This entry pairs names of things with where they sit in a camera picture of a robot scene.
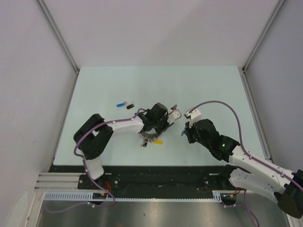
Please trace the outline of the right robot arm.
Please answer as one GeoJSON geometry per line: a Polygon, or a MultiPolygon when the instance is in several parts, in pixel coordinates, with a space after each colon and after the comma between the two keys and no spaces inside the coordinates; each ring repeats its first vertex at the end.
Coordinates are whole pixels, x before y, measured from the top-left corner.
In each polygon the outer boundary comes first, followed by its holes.
{"type": "Polygon", "coordinates": [[[203,119],[186,122],[184,134],[188,142],[199,143],[227,165],[218,178],[219,186],[247,189],[276,203],[294,218],[303,216],[303,172],[284,169],[245,150],[238,141],[221,135],[214,124],[203,119]]]}

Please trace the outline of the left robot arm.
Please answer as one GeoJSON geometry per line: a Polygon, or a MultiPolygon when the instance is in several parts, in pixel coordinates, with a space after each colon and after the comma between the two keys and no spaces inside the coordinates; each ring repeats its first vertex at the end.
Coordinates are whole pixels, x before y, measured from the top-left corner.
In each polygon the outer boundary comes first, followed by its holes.
{"type": "Polygon", "coordinates": [[[140,108],[134,116],[125,119],[106,120],[98,113],[92,115],[73,136],[74,155],[82,159],[89,185],[99,189],[105,183],[101,154],[112,137],[129,133],[158,137],[180,116],[176,105],[169,110],[161,103],[151,109],[140,108]]]}

